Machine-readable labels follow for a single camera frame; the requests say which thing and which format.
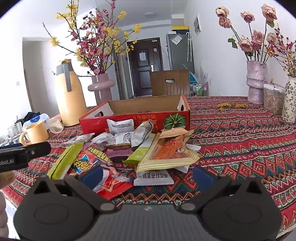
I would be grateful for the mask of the green snack bar packet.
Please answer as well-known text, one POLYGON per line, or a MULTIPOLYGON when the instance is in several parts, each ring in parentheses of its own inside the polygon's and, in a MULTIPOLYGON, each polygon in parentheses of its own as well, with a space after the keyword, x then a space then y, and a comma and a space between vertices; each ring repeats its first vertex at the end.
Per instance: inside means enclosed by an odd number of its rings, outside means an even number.
POLYGON ((79 142, 67 147, 63 154, 54 163, 52 168, 48 171, 47 176, 51 180, 62 180, 83 149, 83 145, 83 142, 79 142))

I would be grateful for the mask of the orange yellow striped snack bag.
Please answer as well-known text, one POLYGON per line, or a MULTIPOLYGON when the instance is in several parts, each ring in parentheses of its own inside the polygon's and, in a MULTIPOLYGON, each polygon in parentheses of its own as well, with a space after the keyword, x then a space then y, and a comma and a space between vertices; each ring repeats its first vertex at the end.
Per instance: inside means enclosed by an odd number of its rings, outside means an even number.
POLYGON ((201 158, 195 150, 186 146, 190 133, 162 138, 157 133, 149 150, 137 165, 137 173, 190 166, 201 158))

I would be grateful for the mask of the white printed snack packet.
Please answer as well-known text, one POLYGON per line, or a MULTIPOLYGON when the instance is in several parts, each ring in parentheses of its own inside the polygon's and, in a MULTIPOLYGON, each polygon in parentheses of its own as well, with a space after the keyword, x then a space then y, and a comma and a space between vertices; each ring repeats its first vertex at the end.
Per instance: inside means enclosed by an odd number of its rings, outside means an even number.
POLYGON ((135 186, 159 186, 174 184, 173 178, 167 170, 153 170, 137 173, 137 177, 133 181, 135 186))

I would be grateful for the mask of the orange cracker packet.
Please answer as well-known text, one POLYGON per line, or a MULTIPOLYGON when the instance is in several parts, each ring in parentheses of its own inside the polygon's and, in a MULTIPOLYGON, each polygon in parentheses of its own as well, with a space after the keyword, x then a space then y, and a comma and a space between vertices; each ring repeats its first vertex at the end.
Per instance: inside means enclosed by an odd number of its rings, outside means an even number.
POLYGON ((162 139, 162 138, 178 137, 178 136, 186 135, 187 133, 188 131, 184 128, 172 128, 170 130, 163 130, 159 138, 162 139))

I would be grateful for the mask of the light green white snack packet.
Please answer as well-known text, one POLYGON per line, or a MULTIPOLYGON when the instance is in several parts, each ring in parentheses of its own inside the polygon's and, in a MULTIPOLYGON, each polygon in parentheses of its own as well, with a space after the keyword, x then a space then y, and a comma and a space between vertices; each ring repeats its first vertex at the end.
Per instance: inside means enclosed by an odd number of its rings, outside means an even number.
POLYGON ((122 163, 125 165, 137 166, 148 152, 155 136, 154 133, 150 133, 149 137, 122 163))

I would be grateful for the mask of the pink snack packet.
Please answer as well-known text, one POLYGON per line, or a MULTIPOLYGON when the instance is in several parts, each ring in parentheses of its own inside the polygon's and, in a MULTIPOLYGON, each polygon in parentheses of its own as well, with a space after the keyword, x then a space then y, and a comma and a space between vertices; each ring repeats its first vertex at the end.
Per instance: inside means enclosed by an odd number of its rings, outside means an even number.
POLYGON ((133 153, 130 149, 112 150, 107 149, 106 154, 109 158, 129 157, 133 153))

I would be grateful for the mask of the yellow ceramic mug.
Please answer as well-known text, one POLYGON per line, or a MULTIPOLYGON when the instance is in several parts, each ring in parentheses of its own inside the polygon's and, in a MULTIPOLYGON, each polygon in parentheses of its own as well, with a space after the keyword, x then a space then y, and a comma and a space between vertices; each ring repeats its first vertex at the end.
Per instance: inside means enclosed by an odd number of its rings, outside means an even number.
POLYGON ((49 134, 47 132, 45 123, 41 120, 28 126, 28 128, 21 133, 19 137, 19 142, 24 146, 28 146, 32 144, 42 143, 46 141, 48 137, 49 137, 49 134), (25 135, 29 137, 28 142, 26 142, 24 139, 25 135))

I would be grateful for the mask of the patterned red tablecloth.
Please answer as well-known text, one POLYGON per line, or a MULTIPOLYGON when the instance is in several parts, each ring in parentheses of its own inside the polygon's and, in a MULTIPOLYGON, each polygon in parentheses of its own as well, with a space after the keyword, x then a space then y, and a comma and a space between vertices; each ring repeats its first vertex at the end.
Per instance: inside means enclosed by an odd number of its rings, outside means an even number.
MULTIPOLYGON (((191 109, 189 144, 201 146, 202 158, 195 164, 234 180, 249 175, 258 177, 283 215, 277 237, 295 229, 295 125, 286 123, 261 105, 247 102, 243 96, 187 97, 191 109), (223 102, 245 103, 247 108, 219 111, 223 102)), ((28 168, 16 171, 14 182, 1 192, 16 208, 39 176, 46 175, 66 149, 62 143, 82 135, 80 125, 50 133, 49 156, 32 160, 28 168)), ((201 192, 192 171, 169 171, 174 180, 167 186, 135 186, 112 199, 116 204, 180 205, 201 192)))

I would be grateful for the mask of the white grey crumpled packet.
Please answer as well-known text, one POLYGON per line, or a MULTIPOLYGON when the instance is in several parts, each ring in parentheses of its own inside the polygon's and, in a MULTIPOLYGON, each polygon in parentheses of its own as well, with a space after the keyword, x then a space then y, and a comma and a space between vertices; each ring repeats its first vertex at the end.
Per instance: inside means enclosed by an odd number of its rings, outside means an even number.
POLYGON ((138 147, 141 145, 152 132, 154 128, 153 120, 149 119, 141 123, 131 135, 131 147, 138 147))

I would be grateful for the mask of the red cardboard pumpkin box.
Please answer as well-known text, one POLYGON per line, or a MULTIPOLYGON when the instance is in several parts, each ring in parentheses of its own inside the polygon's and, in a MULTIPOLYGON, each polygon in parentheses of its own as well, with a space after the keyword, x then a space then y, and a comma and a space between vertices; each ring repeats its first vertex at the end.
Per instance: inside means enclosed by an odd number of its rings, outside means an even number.
POLYGON ((107 101, 79 118, 82 132, 101 134, 109 131, 107 120, 133 120, 138 127, 152 120, 153 133, 163 129, 190 129, 190 107, 184 95, 146 96, 129 100, 107 101))

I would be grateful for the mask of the yellow thermos jug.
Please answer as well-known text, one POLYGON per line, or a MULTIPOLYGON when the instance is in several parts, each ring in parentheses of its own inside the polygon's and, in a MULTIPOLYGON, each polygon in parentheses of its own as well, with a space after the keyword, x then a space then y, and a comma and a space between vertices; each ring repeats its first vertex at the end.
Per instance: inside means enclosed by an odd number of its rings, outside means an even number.
POLYGON ((73 70, 70 59, 63 60, 56 69, 55 96, 64 126, 79 124, 88 110, 81 82, 73 70))

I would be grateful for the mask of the brown wooden chair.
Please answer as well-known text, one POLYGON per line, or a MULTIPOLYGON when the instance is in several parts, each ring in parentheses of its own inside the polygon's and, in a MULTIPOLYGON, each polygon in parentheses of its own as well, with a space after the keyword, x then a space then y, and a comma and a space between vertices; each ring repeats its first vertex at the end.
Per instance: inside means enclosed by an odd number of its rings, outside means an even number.
POLYGON ((150 72, 152 96, 190 96, 189 70, 167 70, 150 72))

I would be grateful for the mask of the floral white vase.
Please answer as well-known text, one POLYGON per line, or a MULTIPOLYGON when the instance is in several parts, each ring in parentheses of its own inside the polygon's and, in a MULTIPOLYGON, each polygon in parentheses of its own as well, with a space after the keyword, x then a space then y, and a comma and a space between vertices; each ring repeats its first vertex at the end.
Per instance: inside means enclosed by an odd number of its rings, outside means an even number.
POLYGON ((287 123, 295 123, 295 77, 288 77, 281 117, 287 123))

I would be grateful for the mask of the pink textured tall vase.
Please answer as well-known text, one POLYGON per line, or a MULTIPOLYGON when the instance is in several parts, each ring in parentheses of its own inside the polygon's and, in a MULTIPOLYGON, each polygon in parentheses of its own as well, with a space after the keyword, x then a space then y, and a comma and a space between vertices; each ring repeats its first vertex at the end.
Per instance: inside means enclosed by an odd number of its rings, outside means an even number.
POLYGON ((264 102, 264 84, 267 83, 267 66, 259 61, 247 61, 246 84, 249 87, 248 101, 262 105, 264 102))

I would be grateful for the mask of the pink yellow blossom branches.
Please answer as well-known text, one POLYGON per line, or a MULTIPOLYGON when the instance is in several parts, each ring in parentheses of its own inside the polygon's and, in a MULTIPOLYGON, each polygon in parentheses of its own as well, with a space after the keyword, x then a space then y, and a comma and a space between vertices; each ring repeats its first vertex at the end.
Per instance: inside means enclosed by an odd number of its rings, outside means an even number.
POLYGON ((135 24, 131 30, 122 30, 118 22, 126 17, 126 11, 116 14, 116 1, 107 1, 110 9, 88 12, 78 23, 79 1, 69 1, 65 13, 57 13, 56 18, 65 20, 68 37, 77 45, 76 50, 63 47, 57 37, 50 36, 50 43, 74 54, 80 66, 88 67, 88 75, 104 74, 116 62, 118 55, 123 56, 134 50, 137 40, 128 43, 132 34, 142 30, 142 24, 135 24))

